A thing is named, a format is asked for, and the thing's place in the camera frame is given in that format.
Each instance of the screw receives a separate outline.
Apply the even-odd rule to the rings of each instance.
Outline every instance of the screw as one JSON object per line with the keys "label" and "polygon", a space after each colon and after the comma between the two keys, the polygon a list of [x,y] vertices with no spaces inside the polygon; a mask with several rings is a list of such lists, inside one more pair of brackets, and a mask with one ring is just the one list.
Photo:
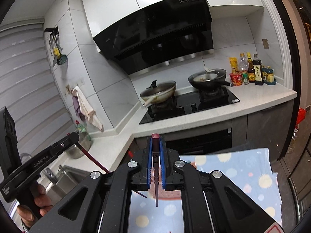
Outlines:
{"label": "screw", "polygon": [[91,173],[91,178],[92,179],[97,179],[97,178],[99,178],[99,176],[100,176],[100,173],[97,172],[97,171]]}
{"label": "screw", "polygon": [[185,162],[184,161],[181,161],[181,160],[177,160],[175,162],[175,166],[177,167],[183,167],[185,165]]}
{"label": "screw", "polygon": [[220,171],[216,170],[216,171],[213,171],[212,175],[215,178],[220,178],[222,176],[222,173]]}
{"label": "screw", "polygon": [[138,165],[138,163],[136,161],[128,162],[128,167],[130,167],[130,168],[136,167],[137,165]]}

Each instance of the kitchen countertop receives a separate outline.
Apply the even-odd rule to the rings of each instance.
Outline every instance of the kitchen countertop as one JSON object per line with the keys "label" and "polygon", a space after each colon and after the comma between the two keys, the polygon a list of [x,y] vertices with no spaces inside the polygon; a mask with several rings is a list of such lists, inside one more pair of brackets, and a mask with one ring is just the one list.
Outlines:
{"label": "kitchen countertop", "polygon": [[[152,133],[164,134],[186,130],[229,120],[273,107],[292,100],[297,96],[295,91],[287,89],[280,84],[274,86],[248,84],[228,87],[228,89],[239,98],[239,103],[141,125],[139,125],[139,122],[147,109],[139,108],[118,135],[93,138],[93,144],[89,153],[108,170],[114,171],[136,137],[145,137]],[[63,165],[85,171],[100,170],[86,156],[82,156],[79,159],[66,159],[65,157],[66,154],[64,153],[61,160]]]}

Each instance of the range hood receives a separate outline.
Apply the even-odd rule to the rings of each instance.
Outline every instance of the range hood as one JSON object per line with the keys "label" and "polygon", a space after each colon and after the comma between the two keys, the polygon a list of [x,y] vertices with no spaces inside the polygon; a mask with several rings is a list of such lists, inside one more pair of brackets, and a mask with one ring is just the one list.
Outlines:
{"label": "range hood", "polygon": [[163,0],[115,22],[94,37],[108,60],[127,74],[213,52],[206,0]]}

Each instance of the black cooktop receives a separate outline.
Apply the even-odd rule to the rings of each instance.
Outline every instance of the black cooktop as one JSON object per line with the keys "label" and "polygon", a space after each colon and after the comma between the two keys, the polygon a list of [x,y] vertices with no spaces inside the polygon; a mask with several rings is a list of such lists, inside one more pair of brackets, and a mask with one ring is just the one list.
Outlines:
{"label": "black cooktop", "polygon": [[139,124],[183,116],[237,103],[239,101],[240,100],[225,87],[221,87],[217,92],[190,92],[176,97],[174,96],[164,103],[149,106],[148,111]]}

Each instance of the stainless steel sink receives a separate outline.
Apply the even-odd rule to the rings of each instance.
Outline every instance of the stainless steel sink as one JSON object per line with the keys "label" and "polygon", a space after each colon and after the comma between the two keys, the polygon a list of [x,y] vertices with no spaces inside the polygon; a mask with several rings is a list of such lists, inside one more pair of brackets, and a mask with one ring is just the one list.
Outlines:
{"label": "stainless steel sink", "polygon": [[47,195],[52,200],[52,205],[59,202],[66,194],[68,194],[76,185],[78,185],[83,179],[90,173],[72,168],[69,166],[63,167],[64,171],[59,171],[56,175],[57,183],[52,182],[47,186]]}

